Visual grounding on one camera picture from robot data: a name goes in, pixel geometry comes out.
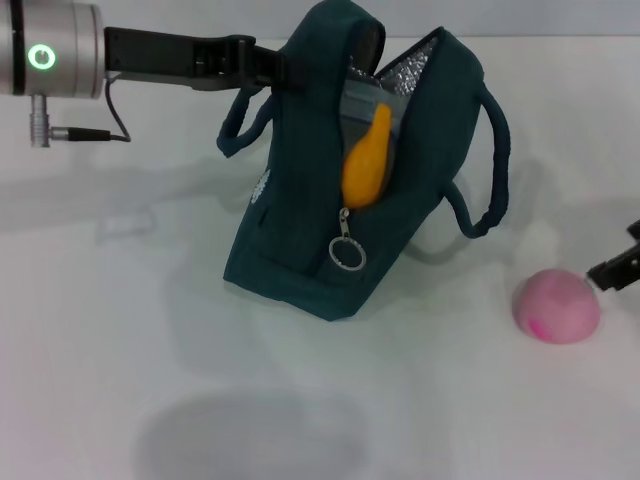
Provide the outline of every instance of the pink ball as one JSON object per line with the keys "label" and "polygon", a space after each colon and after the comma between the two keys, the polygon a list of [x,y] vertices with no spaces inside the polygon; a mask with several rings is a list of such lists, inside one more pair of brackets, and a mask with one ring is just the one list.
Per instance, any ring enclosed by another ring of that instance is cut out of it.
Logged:
{"label": "pink ball", "polygon": [[584,279],[563,270],[545,270],[527,281],[514,315],[528,335],[561,345],[589,338],[598,328],[600,307]]}

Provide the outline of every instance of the bag strap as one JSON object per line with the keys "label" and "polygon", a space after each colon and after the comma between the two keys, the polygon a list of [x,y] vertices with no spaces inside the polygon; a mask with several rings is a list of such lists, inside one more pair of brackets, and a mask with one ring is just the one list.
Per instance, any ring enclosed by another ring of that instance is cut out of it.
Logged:
{"label": "bag strap", "polygon": [[253,125],[242,135],[239,135],[242,124],[244,123],[244,117],[249,109],[249,103],[251,97],[257,95],[262,91],[261,87],[242,88],[238,92],[238,96],[229,110],[227,119],[222,123],[220,129],[220,135],[218,136],[218,148],[229,158],[234,156],[243,148],[248,147],[255,142],[267,124],[273,120],[275,115],[275,100],[273,96],[262,105]]}
{"label": "bag strap", "polygon": [[509,207],[509,155],[511,154],[511,134],[509,124],[487,87],[483,85],[479,94],[480,103],[487,111],[493,127],[495,153],[493,156],[493,189],[489,210],[476,224],[471,223],[469,209],[458,187],[451,182],[443,192],[453,207],[462,233],[471,239],[484,237],[490,229],[500,224]]}

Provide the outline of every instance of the zipper pull ring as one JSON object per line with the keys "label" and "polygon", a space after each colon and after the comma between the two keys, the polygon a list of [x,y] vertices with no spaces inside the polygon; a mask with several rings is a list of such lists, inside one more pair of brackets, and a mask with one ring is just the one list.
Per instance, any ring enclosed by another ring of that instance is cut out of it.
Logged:
{"label": "zipper pull ring", "polygon": [[[340,210],[339,220],[340,220],[340,232],[342,236],[334,238],[331,241],[331,243],[329,244],[329,255],[331,256],[331,260],[333,260],[333,263],[335,263],[342,270],[345,270],[347,272],[359,272],[360,270],[364,269],[364,267],[367,265],[367,254],[364,251],[364,248],[362,248],[362,245],[360,245],[353,238],[351,238],[351,232],[349,231],[349,221],[348,221],[350,214],[351,212],[349,211],[348,208],[343,208],[342,210]],[[338,255],[336,254],[336,246],[339,244],[346,244],[346,245],[342,245],[343,253],[346,251],[345,247],[347,246],[350,246],[352,249],[355,249],[357,255],[360,257],[360,262],[356,264],[355,262],[352,261],[352,262],[349,262],[350,265],[347,265],[344,261],[340,260],[338,258]]]}
{"label": "zipper pull ring", "polygon": [[342,231],[342,238],[351,238],[351,232],[349,231],[349,214],[351,212],[348,208],[340,210],[340,230]]}

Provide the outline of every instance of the yellow toy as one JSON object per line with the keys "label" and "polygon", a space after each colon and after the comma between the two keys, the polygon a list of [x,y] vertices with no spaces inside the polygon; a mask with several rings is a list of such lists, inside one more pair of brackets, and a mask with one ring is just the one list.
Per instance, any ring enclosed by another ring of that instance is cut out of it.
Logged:
{"label": "yellow toy", "polygon": [[342,173],[344,206],[363,208],[375,203],[385,186],[392,111],[380,104],[367,134],[349,153]]}

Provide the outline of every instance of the teal bag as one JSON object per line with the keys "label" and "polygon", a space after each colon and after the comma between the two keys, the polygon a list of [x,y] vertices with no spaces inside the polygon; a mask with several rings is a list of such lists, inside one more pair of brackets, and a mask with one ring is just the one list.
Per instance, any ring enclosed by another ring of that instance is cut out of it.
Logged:
{"label": "teal bag", "polygon": [[[231,250],[228,282],[338,320],[358,312],[443,199],[469,238],[486,235],[504,217],[507,121],[485,87],[477,58],[440,28],[375,75],[411,96],[384,193],[375,204],[341,218],[345,80],[354,71],[373,75],[384,42],[384,27],[362,8],[350,0],[325,0],[282,49],[289,63],[304,66],[303,86],[273,90],[241,135],[249,101],[260,89],[239,92],[220,132],[221,151],[234,155],[270,121],[273,140],[266,172]],[[469,151],[480,107],[493,126],[495,155],[489,210],[474,225],[453,180]]]}

